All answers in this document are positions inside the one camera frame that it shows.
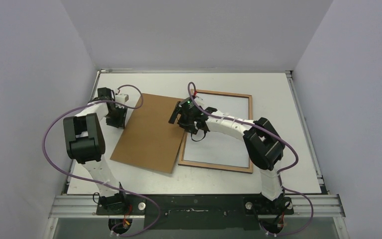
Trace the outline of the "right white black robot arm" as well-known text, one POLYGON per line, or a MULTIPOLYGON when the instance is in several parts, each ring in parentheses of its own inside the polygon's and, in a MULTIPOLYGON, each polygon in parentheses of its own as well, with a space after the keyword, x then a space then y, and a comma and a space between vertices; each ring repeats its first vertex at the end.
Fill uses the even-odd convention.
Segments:
POLYGON ((188 97, 178 101, 168 121, 185 132, 196 135, 217 132, 243 141, 250 161, 261 172, 261 210, 268 214, 292 214, 293 204, 286 196, 276 164, 284 149, 290 147, 266 118, 241 119, 205 106, 202 98, 188 97))

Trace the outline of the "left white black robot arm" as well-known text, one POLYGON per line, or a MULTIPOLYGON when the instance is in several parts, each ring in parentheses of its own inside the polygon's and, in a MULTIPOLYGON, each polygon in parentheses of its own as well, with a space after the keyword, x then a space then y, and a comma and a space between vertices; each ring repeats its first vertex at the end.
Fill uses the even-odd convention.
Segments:
POLYGON ((82 165, 98 187, 98 209, 108 214, 123 214, 128 208, 126 194, 120 189, 104 158, 106 144, 100 121, 108 126, 124 128, 128 101, 126 94, 109 88, 99 88, 97 97, 74 116, 63 119, 65 144, 68 156, 82 165))

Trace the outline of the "brown backing board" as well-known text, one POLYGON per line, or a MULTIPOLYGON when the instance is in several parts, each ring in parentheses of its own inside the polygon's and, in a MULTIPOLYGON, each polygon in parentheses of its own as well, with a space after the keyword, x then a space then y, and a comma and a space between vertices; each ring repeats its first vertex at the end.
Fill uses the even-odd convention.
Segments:
POLYGON ((185 131, 168 123, 180 98, 144 94, 142 107, 133 110, 111 160, 172 173, 185 131))

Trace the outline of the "beach landscape photo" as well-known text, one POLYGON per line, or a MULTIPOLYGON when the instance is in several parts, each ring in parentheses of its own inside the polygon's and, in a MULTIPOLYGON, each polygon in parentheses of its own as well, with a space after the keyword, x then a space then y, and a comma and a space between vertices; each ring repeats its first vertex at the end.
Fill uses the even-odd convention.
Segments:
MULTIPOLYGON (((213 107, 230 117, 244 120, 251 118, 249 105, 252 100, 249 97, 231 95, 213 95, 197 93, 202 98, 206 109, 213 107)), ((246 146, 241 139, 235 139, 220 132, 208 132, 206 136, 200 130, 196 135, 188 134, 183 161, 209 163, 216 165, 249 168, 250 159, 246 146)))

